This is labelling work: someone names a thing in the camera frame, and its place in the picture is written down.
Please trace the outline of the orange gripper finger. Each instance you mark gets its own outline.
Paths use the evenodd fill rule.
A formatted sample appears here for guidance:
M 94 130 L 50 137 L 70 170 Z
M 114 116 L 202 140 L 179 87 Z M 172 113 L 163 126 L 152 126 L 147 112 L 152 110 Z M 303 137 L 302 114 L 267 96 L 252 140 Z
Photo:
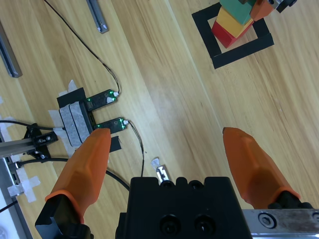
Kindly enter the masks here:
M 67 160 L 35 222 L 41 238 L 94 238 L 84 224 L 84 214 L 99 197 L 110 146 L 110 130 L 96 129 Z
M 246 132 L 223 129 L 229 168 L 242 199 L 254 209 L 310 209 L 302 203 L 272 158 Z

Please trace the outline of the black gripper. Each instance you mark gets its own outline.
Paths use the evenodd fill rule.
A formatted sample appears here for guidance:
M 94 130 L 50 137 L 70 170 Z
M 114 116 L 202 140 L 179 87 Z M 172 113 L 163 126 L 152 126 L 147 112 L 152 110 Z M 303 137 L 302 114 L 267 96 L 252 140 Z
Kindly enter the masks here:
M 268 16 L 274 9 L 281 13 L 287 7 L 293 6 L 297 0 L 256 0 L 250 17 L 254 21 L 258 21 Z

